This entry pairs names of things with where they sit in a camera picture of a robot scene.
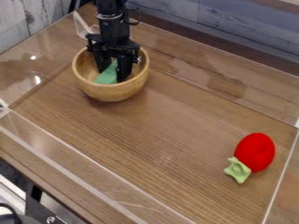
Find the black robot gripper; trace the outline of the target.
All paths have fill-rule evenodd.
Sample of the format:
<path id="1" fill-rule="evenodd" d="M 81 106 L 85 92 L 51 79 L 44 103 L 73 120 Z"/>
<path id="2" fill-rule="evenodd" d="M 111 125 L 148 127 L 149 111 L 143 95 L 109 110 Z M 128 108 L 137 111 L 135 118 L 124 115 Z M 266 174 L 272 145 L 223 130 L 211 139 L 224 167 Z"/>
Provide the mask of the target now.
<path id="1" fill-rule="evenodd" d="M 88 33 L 88 49 L 93 52 L 97 70 L 103 72 L 116 58 L 116 80 L 123 82 L 132 72 L 133 62 L 129 57 L 137 57 L 140 45 L 131 40 L 131 26 L 127 0 L 95 0 L 97 7 L 99 33 Z"/>

